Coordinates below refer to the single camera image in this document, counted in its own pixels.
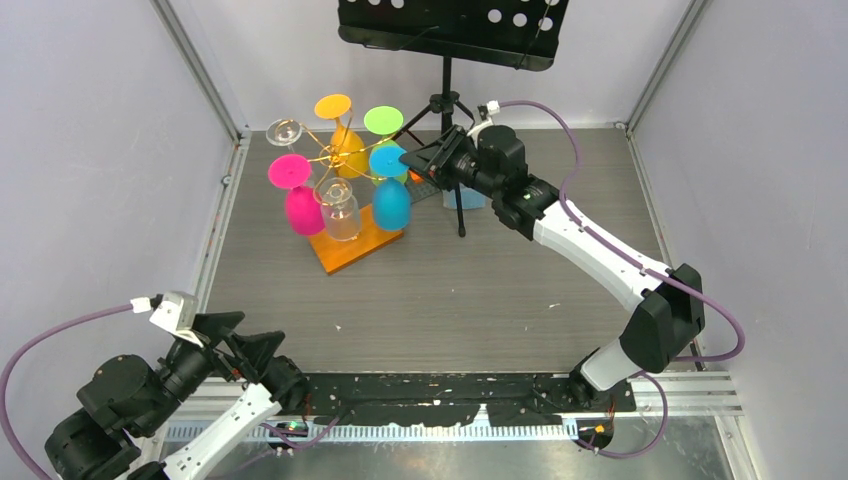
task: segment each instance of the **gray wooden tabletop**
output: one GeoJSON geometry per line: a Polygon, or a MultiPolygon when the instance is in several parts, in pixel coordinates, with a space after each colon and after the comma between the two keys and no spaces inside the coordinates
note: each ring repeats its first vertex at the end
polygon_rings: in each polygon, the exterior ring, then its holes
{"type": "MultiPolygon", "coordinates": [[[[570,198],[659,259],[623,132],[577,136],[586,165],[570,198]]],[[[316,154],[305,137],[296,151],[316,154]]],[[[558,186],[574,164],[567,138],[558,130],[518,137],[530,171],[558,186]]],[[[466,211],[460,239],[441,195],[413,206],[404,238],[327,276],[289,228],[285,192],[268,182],[268,166],[285,153],[254,134],[208,310],[243,310],[240,333],[283,330],[281,353],[304,371],[567,371],[621,333],[628,314],[587,274],[502,226],[489,207],[466,211]]],[[[354,188],[367,204],[368,180],[354,188]]]]}

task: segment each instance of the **blue object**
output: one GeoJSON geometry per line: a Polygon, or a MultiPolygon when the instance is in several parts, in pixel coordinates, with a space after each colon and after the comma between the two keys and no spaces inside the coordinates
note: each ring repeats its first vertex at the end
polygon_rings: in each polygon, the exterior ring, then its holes
{"type": "MultiPolygon", "coordinates": [[[[472,210],[486,206],[486,197],[483,194],[475,192],[464,185],[459,187],[459,195],[462,198],[463,210],[472,210]]],[[[456,210],[456,192],[442,192],[442,205],[445,208],[456,210]]]]}
{"type": "Polygon", "coordinates": [[[368,160],[371,172],[380,177],[399,177],[409,170],[409,167],[400,162],[400,156],[406,150],[396,145],[386,145],[371,151],[368,160]]]}
{"type": "Polygon", "coordinates": [[[412,199],[406,187],[394,178],[377,186],[372,202],[374,223],[387,232],[402,230],[409,224],[412,199]]]}

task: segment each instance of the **white wall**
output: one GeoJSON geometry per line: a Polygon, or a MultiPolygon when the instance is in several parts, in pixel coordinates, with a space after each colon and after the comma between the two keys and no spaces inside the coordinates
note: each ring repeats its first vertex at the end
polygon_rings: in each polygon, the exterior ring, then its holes
{"type": "MultiPolygon", "coordinates": [[[[441,59],[367,50],[338,34],[337,0],[181,0],[193,6],[208,44],[253,130],[281,117],[322,126],[322,96],[350,95],[361,115],[394,105],[411,118],[441,89],[441,59]]],[[[688,0],[572,0],[554,66],[545,72],[454,62],[454,90],[471,106],[492,99],[545,102],[575,126],[626,120],[688,0]]],[[[553,126],[519,112],[513,125],[553,126]]],[[[437,128],[437,118],[426,125],[437,128]]]]}
{"type": "Polygon", "coordinates": [[[845,45],[844,1],[713,2],[636,132],[674,260],[745,326],[726,366],[769,479],[848,466],[845,45]]]}
{"type": "MultiPolygon", "coordinates": [[[[191,289],[229,139],[146,1],[0,2],[0,362],[60,322],[191,289]]],[[[14,427],[44,441],[105,360],[171,338],[145,316],[82,326],[12,375],[14,427]]],[[[0,477],[32,478],[0,440],[0,477]]]]}

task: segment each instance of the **music stand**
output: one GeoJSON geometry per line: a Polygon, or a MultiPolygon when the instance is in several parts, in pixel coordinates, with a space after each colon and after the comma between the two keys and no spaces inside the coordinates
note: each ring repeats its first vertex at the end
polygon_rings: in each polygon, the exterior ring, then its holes
{"type": "MultiPolygon", "coordinates": [[[[568,0],[339,0],[339,36],[348,43],[382,50],[407,50],[442,57],[442,91],[394,136],[408,134],[427,113],[441,115],[441,132],[453,127],[454,107],[474,114],[452,91],[451,61],[472,60],[542,71],[559,46],[568,0]]],[[[456,193],[458,233],[465,236],[460,188],[456,193]]]]}

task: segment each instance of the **tripod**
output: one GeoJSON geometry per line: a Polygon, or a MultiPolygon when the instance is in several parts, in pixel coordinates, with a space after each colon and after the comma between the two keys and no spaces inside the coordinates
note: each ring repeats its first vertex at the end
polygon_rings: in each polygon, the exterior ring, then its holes
{"type": "MultiPolygon", "coordinates": [[[[471,113],[471,110],[468,109],[462,102],[459,101],[459,94],[451,91],[450,89],[450,77],[451,77],[451,57],[442,57],[442,93],[437,93],[435,95],[430,95],[430,104],[421,109],[417,115],[412,117],[412,120],[407,122],[406,125],[403,126],[397,133],[394,134],[392,139],[397,139],[403,134],[407,134],[412,137],[413,140],[418,142],[422,147],[424,146],[424,142],[422,142],[418,137],[415,136],[414,133],[410,132],[409,129],[414,127],[419,120],[424,118],[424,115],[428,113],[435,113],[442,116],[442,134],[453,127],[453,108],[454,105],[459,107],[462,110],[462,113],[468,116],[471,121],[474,121],[474,114],[471,113]]],[[[457,182],[454,187],[454,193],[456,194],[456,219],[459,223],[459,228],[457,229],[457,233],[459,233],[460,237],[465,236],[465,219],[462,216],[462,194],[460,192],[460,186],[457,182]]]]}

